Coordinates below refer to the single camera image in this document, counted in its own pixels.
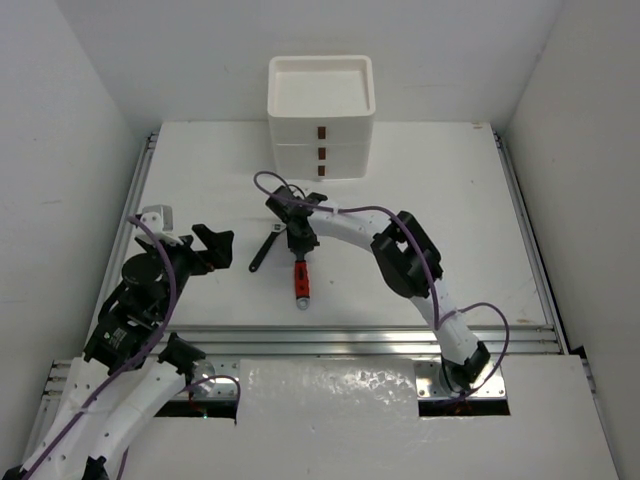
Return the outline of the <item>black handled adjustable wrench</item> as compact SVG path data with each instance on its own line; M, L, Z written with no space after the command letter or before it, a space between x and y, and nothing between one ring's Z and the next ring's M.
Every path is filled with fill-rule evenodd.
M274 244L278 236L281 235L285 230L286 230L286 226L282 223L274 223L272 225L270 233L268 234L267 238L265 239L263 244L260 246L260 248L258 249L257 253L255 254L254 258L252 259L252 261L248 266L248 270L251 273L255 273L259 269L266 255L271 249L272 245Z

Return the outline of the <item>red handled adjustable wrench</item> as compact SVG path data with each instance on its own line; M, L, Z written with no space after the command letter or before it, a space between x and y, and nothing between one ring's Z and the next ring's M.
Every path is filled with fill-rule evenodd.
M295 254L294 264L294 290L296 305L300 310L306 310L310 305L310 281L305 254L298 252Z

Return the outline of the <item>white drawer cabinet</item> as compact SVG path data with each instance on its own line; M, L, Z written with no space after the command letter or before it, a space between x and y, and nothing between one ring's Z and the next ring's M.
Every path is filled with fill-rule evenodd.
M291 180L366 175L376 113L365 55L277 56L267 115L276 172Z

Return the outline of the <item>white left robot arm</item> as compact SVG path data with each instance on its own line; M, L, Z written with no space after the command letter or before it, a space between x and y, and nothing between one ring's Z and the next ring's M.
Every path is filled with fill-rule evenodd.
M142 253L129 258L71 376L54 420L7 479L120 478L128 448L175 396L211 398L222 375L203 351L165 330L187 281L232 263L232 231L195 224L174 238L134 219Z

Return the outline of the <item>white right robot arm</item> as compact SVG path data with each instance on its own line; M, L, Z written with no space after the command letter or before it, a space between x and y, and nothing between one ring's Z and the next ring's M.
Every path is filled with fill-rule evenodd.
M471 388L489 362L489 351L454 306L441 254L411 213L374 206L343 209L323 194L300 198L286 186L271 193L265 205L294 234L294 243L307 250L328 237L371 253L385 284L408 299L434 332L448 379Z

